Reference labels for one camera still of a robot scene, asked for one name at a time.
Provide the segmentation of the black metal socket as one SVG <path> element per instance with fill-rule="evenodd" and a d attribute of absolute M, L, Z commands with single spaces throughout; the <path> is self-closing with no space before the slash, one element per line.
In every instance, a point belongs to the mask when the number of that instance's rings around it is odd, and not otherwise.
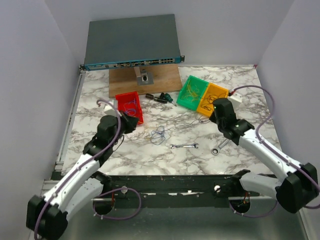
<path fill-rule="evenodd" d="M 145 97 L 146 97 L 147 99 L 150 99 L 150 100 L 153 100 L 153 99 L 154 99 L 154 96 L 153 96 L 152 94 L 150 94 L 150 93 L 146 93 L 146 94 L 145 94 Z"/>

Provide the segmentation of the small open-end wrench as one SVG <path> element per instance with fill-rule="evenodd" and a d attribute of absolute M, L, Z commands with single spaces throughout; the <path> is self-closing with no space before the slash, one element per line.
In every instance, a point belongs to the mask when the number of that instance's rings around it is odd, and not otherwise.
<path fill-rule="evenodd" d="M 170 149 L 177 149 L 177 148 L 194 148 L 198 149 L 199 144 L 198 143 L 192 143 L 192 144 L 170 144 L 169 145 Z"/>

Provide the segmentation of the yellow plastic bin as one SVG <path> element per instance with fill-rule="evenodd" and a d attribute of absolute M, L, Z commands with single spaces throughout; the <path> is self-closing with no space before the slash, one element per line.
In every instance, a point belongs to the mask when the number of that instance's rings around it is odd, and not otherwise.
<path fill-rule="evenodd" d="M 213 83 L 209 83 L 201 100 L 198 104 L 196 111 L 206 117 L 210 117 L 214 111 L 213 102 L 216 99 L 227 98 L 229 90 L 218 86 Z"/>

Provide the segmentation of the grey metal bracket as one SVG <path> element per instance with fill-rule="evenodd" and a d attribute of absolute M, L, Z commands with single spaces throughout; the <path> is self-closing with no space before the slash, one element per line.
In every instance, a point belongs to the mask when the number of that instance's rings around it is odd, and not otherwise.
<path fill-rule="evenodd" d="M 136 75 L 138 86 L 147 86 L 154 84 L 153 74 L 145 69 L 140 69 L 140 67 L 134 67 L 134 72 Z"/>

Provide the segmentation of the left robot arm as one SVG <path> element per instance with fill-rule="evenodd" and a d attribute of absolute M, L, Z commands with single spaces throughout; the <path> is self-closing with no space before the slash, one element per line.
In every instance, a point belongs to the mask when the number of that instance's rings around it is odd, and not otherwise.
<path fill-rule="evenodd" d="M 43 196 L 34 195 L 27 204 L 26 227 L 36 240 L 58 240 L 69 220 L 96 197 L 113 196 L 111 178 L 99 168 L 112 155 L 113 147 L 125 134 L 132 133 L 139 119 L 118 113 L 100 119 L 97 132 L 84 146 L 71 170 Z"/>

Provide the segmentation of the ratchet wrench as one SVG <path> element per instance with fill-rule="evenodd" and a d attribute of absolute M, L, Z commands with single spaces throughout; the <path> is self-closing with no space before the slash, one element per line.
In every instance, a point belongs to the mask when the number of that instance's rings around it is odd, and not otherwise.
<path fill-rule="evenodd" d="M 211 153 L 212 153 L 214 156 L 217 156 L 217 155 L 220 153 L 221 149 L 222 149 L 224 146 L 226 146 L 226 145 L 229 143 L 229 141 L 230 141 L 229 139 L 223 140 L 219 145 L 217 145 L 216 147 L 214 147 L 214 148 L 211 149 Z"/>

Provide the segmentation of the red plastic bin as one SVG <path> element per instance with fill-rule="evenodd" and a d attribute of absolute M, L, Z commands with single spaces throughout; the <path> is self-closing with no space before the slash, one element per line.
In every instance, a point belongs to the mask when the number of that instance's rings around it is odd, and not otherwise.
<path fill-rule="evenodd" d="M 139 125 L 144 123 L 140 98 L 137 91 L 117 94 L 115 99 L 117 100 L 117 108 L 120 112 L 124 112 L 130 117 L 138 118 Z"/>

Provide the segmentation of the wooden board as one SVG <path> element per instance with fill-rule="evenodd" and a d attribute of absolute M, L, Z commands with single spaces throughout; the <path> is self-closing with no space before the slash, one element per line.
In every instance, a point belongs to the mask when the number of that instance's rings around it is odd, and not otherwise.
<path fill-rule="evenodd" d="M 176 64 L 111 69 L 109 96 L 137 92 L 139 95 L 177 92 L 182 81 Z"/>

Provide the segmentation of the black cylindrical bit holder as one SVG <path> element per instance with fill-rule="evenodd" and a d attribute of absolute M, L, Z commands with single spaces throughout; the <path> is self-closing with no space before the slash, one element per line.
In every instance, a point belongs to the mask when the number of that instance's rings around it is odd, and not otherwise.
<path fill-rule="evenodd" d="M 166 99 L 163 99 L 163 98 L 160 98 L 160 97 L 154 97 L 153 100 L 158 102 L 158 103 L 162 103 L 162 104 L 166 104 L 168 102 Z"/>

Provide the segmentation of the grey network switch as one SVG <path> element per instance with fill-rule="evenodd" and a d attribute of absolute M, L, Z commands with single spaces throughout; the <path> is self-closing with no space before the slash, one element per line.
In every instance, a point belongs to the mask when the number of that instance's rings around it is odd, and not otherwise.
<path fill-rule="evenodd" d="M 84 71 L 180 64 L 174 14 L 96 20 L 89 23 Z"/>

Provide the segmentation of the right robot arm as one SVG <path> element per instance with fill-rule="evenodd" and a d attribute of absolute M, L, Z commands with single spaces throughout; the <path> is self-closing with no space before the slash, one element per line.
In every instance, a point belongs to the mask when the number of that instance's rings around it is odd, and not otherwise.
<path fill-rule="evenodd" d="M 217 124 L 223 136 L 252 153 L 275 175 L 272 178 L 242 170 L 230 183 L 234 195 L 257 192 L 273 198 L 292 214 L 319 196 L 317 169 L 312 164 L 301 164 L 284 154 L 263 138 L 251 123 L 238 119 L 228 98 L 214 100 L 213 108 L 210 120 Z"/>

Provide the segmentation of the green plastic bin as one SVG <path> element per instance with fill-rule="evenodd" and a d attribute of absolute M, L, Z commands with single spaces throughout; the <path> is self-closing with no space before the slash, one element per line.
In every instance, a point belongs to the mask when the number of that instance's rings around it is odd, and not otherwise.
<path fill-rule="evenodd" d="M 180 90 L 176 103 L 182 107 L 196 111 L 208 85 L 208 81 L 190 75 Z"/>

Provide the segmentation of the green handled screwdriver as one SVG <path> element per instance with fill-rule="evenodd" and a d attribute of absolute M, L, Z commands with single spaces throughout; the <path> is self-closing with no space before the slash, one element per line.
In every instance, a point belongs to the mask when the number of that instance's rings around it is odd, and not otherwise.
<path fill-rule="evenodd" d="M 166 100 L 167 102 L 173 104 L 174 106 L 177 106 L 176 103 L 174 102 L 173 98 L 168 93 L 162 92 L 160 94 L 160 98 L 163 100 Z"/>

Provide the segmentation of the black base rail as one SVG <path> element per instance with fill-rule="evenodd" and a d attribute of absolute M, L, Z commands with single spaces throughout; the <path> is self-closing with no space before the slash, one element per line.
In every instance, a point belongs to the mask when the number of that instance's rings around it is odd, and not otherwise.
<path fill-rule="evenodd" d="M 92 176 L 102 184 L 93 198 L 100 213 L 115 209 L 227 208 L 249 194 L 232 175 L 105 175 Z"/>

